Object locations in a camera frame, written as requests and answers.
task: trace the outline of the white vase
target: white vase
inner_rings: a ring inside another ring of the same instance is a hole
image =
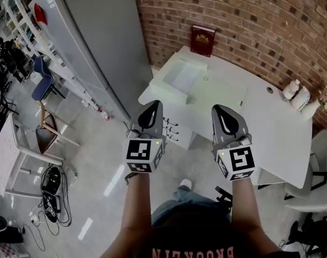
[[[316,113],[316,110],[318,107],[320,107],[320,103],[319,103],[318,99],[312,103],[305,105],[305,107],[301,111],[302,118],[305,120],[312,118],[313,115]]]

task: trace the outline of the blue jeans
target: blue jeans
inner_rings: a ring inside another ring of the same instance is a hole
[[[175,200],[167,200],[153,212],[151,215],[151,224],[153,226],[155,226],[155,223],[160,219],[166,217],[173,208],[186,204],[201,205],[220,210],[220,213],[224,214],[226,219],[230,222],[229,214],[225,213],[225,211],[219,206],[219,203],[192,192],[184,185],[178,187],[178,190],[174,192],[173,196]]]

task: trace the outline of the white shoe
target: white shoe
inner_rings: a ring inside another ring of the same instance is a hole
[[[188,179],[184,179],[181,183],[180,186],[185,186],[188,187],[190,190],[192,190],[192,182]]]

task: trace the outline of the blue chair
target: blue chair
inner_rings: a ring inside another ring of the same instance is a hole
[[[37,87],[35,87],[32,93],[32,98],[35,101],[41,101],[50,92],[53,92],[55,95],[57,95],[58,93],[61,97],[65,99],[65,97],[57,90],[57,88],[54,87],[54,78],[49,68],[47,67],[45,61],[40,56],[37,56],[35,58],[33,70],[41,74],[42,76],[42,80],[38,83]]]

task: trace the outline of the red triangular object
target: red triangular object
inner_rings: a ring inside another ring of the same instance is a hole
[[[34,4],[34,14],[35,14],[35,21],[43,22],[45,25],[47,25],[43,9],[39,7],[37,3]]]

